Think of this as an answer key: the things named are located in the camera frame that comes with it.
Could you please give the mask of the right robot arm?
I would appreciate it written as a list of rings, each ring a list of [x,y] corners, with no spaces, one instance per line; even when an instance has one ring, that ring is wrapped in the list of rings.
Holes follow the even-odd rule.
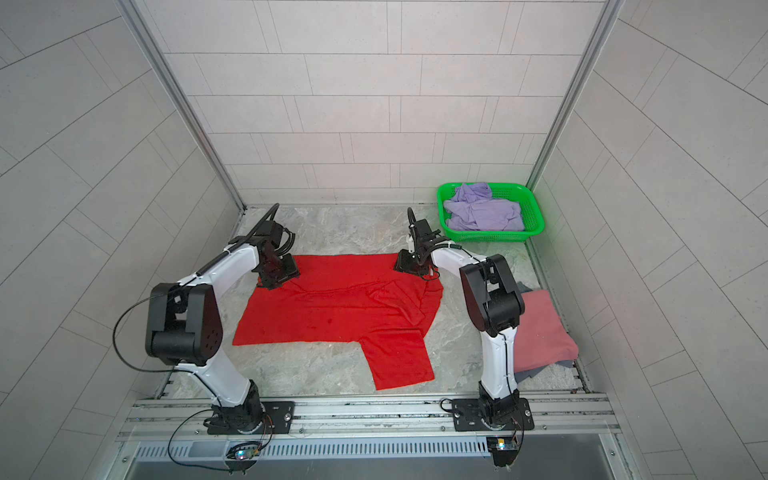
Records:
[[[479,417],[492,430],[534,428],[514,377],[514,343],[525,312],[522,293],[502,255],[474,254],[407,210],[408,247],[395,269],[424,280],[450,273],[461,281],[468,316],[480,332],[483,370]]]

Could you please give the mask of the red t-shirt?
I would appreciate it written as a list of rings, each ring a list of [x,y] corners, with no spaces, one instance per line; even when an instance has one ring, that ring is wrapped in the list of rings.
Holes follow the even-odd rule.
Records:
[[[440,308],[438,275],[399,272],[395,253],[296,257],[300,275],[253,291],[236,346],[291,342],[360,345],[379,390],[434,380],[425,337]]]

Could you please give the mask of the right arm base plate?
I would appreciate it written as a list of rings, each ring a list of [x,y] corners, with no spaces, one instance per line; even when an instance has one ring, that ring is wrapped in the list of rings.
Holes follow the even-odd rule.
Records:
[[[448,399],[446,404],[440,405],[440,408],[452,416],[454,429],[457,432],[512,432],[535,429],[533,415],[525,398],[520,398],[510,413],[503,413],[501,419],[493,421],[484,417],[484,407],[477,398]]]

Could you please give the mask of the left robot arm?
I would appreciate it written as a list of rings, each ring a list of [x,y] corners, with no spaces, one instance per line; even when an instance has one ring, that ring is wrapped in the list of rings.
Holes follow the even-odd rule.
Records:
[[[210,435],[275,433],[274,415],[255,382],[243,376],[222,348],[218,299],[248,273],[274,290],[299,276],[290,254],[296,235],[275,221],[272,205],[251,230],[198,271],[177,283],[161,283],[148,297],[145,350],[172,373],[192,375],[212,396]]]

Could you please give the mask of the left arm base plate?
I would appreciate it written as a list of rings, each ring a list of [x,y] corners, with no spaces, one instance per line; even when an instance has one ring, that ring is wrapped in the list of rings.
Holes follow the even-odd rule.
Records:
[[[287,434],[295,403],[276,401],[235,407],[213,405],[213,414],[203,425],[209,435]]]

